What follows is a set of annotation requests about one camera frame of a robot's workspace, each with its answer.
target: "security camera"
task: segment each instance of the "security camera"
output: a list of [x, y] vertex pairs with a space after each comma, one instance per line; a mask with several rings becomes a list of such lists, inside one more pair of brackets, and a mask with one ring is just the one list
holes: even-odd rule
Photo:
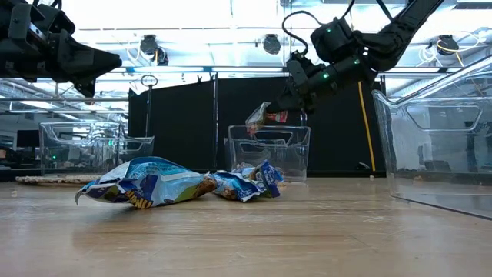
[[280, 42], [275, 34], [268, 34], [263, 41], [263, 49], [271, 55], [277, 55], [280, 52]]
[[150, 61], [157, 61], [157, 65], [166, 66], [169, 64], [168, 53], [158, 46], [155, 35], [144, 35], [140, 42], [140, 50], [150, 56]]

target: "black cable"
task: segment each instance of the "black cable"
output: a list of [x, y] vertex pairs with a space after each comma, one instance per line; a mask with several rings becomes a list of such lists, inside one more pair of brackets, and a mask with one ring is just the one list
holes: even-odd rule
[[290, 18], [292, 15], [299, 15], [299, 14], [305, 14], [305, 15], [309, 15], [311, 16], [314, 20], [316, 20], [316, 22], [319, 24], [319, 25], [323, 25], [323, 23], [321, 23], [319, 20], [317, 20], [317, 18], [311, 14], [310, 12], [306, 12], [306, 11], [297, 11], [297, 12], [292, 12], [290, 15], [287, 15], [285, 18], [284, 18], [284, 21], [282, 22], [282, 30], [284, 30], [284, 32], [291, 36], [292, 38], [294, 39], [297, 39], [299, 42], [301, 42], [304, 47], [306, 48], [301, 54], [302, 55], [306, 55], [306, 53], [308, 53], [308, 49], [309, 49], [309, 46], [308, 46], [308, 43], [303, 40], [302, 38], [292, 34], [291, 32], [289, 32], [286, 28], [285, 28], [285, 22], [287, 21], [288, 18]]
[[58, 9], [62, 9], [62, 0], [54, 0], [50, 7], [55, 8], [58, 5]]
[[393, 17], [391, 16], [390, 11], [387, 10], [386, 5], [383, 3], [383, 0], [376, 0], [376, 2], [379, 4], [381, 9], [383, 10], [384, 14], [390, 19], [390, 21], [393, 21]]
[[341, 17], [342, 18], [345, 18], [345, 16], [348, 15], [348, 12], [352, 9], [352, 6], [354, 6], [354, 3], [355, 3], [355, 0], [352, 0], [349, 4], [348, 4], [348, 8], [347, 10], [345, 11], [344, 15], [342, 15]]

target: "snack bag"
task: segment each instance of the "snack bag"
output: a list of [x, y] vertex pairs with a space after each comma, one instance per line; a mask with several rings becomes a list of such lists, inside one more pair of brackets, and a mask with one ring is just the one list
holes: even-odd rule
[[195, 199], [217, 188], [208, 175], [193, 172], [166, 159], [136, 158], [111, 170], [77, 192], [110, 203], [131, 203], [137, 209]]
[[246, 119], [246, 126], [248, 128], [248, 134], [253, 135], [257, 130], [263, 127], [267, 119], [285, 123], [287, 121], [288, 112], [282, 111], [278, 113], [267, 113], [267, 107], [270, 102], [263, 102], [261, 106], [254, 110], [254, 112]]
[[268, 161], [259, 166], [235, 169], [231, 173], [213, 174], [217, 180], [214, 193], [230, 200], [246, 202], [255, 196], [275, 198], [280, 196], [278, 183], [283, 181], [281, 174]]

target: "black curtain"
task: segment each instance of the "black curtain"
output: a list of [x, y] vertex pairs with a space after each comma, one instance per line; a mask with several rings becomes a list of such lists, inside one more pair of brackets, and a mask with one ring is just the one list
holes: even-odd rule
[[[263, 102], [272, 102], [284, 90], [286, 78], [236, 78], [218, 80], [217, 167], [227, 169], [224, 138], [228, 127], [243, 125], [246, 118]], [[290, 116], [286, 125], [299, 126], [300, 117]]]
[[[150, 135], [154, 155], [197, 172], [214, 169], [214, 83], [154, 89]], [[144, 136], [148, 92], [130, 97], [130, 136]]]
[[[197, 171], [226, 169], [224, 138], [228, 127], [243, 125], [262, 102], [275, 100], [285, 82], [285, 78], [219, 79], [216, 87], [214, 82], [203, 82], [154, 90], [151, 107], [151, 133], [156, 137], [154, 154]], [[323, 98], [315, 114], [308, 116], [311, 147], [307, 173], [310, 176], [385, 173], [371, 94], [372, 89], [379, 88], [379, 83], [373, 88], [368, 85], [361, 88], [367, 124], [358, 85]], [[146, 99], [146, 92], [130, 97], [131, 136], [145, 134]], [[288, 116], [286, 125], [300, 124], [299, 114]], [[369, 169], [361, 168], [359, 163], [368, 165]]]
[[[311, 127], [309, 152], [310, 175], [366, 175], [384, 174], [384, 155], [381, 147], [377, 116], [372, 98], [372, 89], [362, 85], [367, 126], [361, 104], [358, 84], [346, 88], [336, 95], [323, 98], [316, 112], [307, 119]], [[371, 137], [371, 148], [367, 139], [367, 128]], [[363, 163], [370, 169], [359, 166]]]

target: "yellow cable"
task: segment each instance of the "yellow cable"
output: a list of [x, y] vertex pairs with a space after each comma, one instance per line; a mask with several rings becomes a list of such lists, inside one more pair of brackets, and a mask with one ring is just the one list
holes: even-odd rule
[[[458, 61], [460, 62], [460, 65], [462, 67], [464, 67], [464, 63], [463, 61], [461, 60], [461, 57], [460, 57], [460, 54], [456, 53], [456, 58], [458, 59]], [[471, 79], [471, 81], [473, 82], [475, 88], [477, 89], [477, 91], [480, 93], [481, 96], [484, 96], [484, 93], [480, 90], [480, 88], [478, 87], [477, 83], [475, 83], [475, 81], [473, 79]]]
[[460, 62], [461, 67], [464, 67], [463, 61], [461, 61], [460, 54], [456, 53], [456, 57], [458, 58], [458, 61]]
[[362, 115], [364, 116], [364, 124], [366, 125], [367, 143], [369, 143], [369, 153], [371, 154], [372, 171], [376, 171], [376, 162], [374, 162], [374, 152], [372, 150], [371, 131], [369, 130], [369, 121], [367, 120], [366, 106], [364, 104], [364, 96], [362, 95], [362, 82], [359, 82], [359, 98], [361, 99]]

